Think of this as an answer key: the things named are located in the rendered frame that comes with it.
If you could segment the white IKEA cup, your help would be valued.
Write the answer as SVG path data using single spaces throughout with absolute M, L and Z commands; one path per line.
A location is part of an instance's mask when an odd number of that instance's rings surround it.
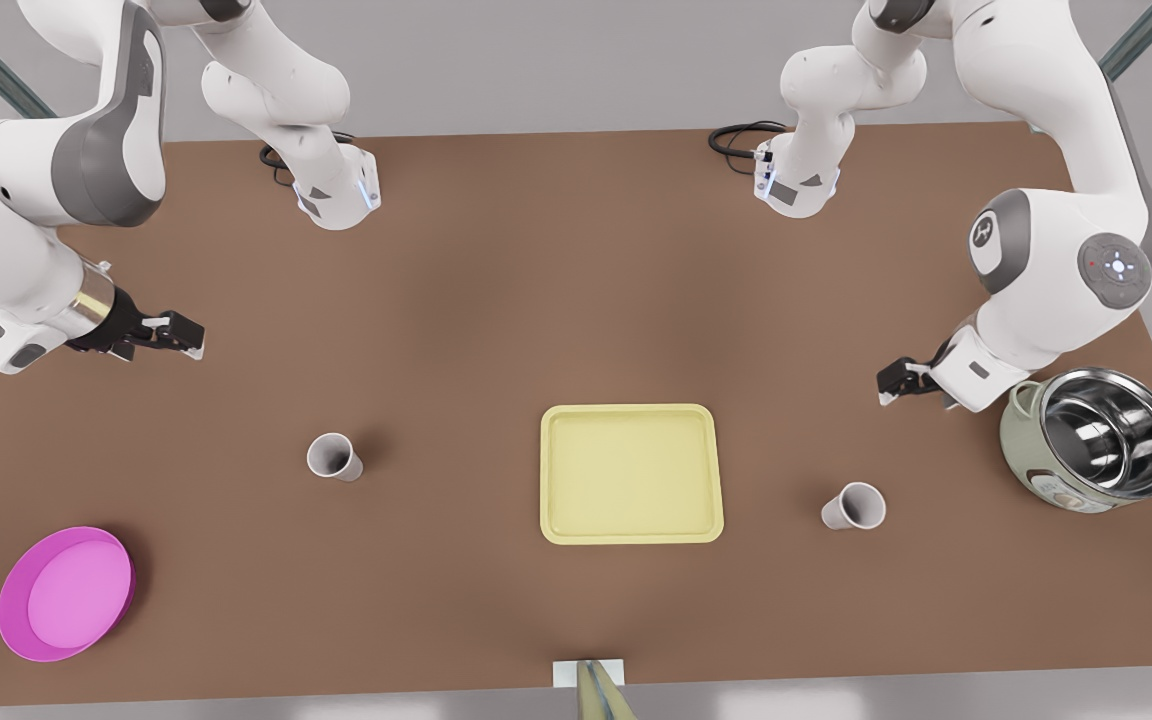
M 886 498 L 864 482 L 847 483 L 820 510 L 820 520 L 832 530 L 873 530 L 886 515 Z
M 306 448 L 306 468 L 316 477 L 353 482 L 364 473 L 364 462 L 349 438 L 329 432 L 314 439 Z

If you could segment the pale yellow tray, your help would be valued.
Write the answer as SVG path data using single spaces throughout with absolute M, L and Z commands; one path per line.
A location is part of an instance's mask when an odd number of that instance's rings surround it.
M 540 420 L 539 526 L 559 546 L 717 541 L 717 420 L 700 404 L 550 407 Z

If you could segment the green pot with steel inside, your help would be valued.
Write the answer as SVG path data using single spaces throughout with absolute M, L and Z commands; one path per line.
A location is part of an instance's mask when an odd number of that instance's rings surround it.
M 1152 391 L 1115 370 L 1083 366 L 1016 384 L 1000 447 L 1034 497 L 1100 514 L 1152 498 Z

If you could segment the pink plate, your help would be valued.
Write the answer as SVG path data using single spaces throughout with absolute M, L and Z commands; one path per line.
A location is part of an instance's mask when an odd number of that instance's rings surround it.
M 131 609 L 137 574 L 122 541 L 96 526 L 58 530 L 15 561 L 0 589 L 0 637 L 32 662 L 91 647 Z

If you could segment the silver post foot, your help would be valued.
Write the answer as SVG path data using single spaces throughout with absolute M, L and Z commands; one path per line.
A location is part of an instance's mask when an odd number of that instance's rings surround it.
M 554 661 L 552 664 L 552 685 L 554 688 L 575 688 L 579 684 L 579 667 L 588 664 L 602 666 L 614 684 L 626 685 L 626 661 L 622 659 Z

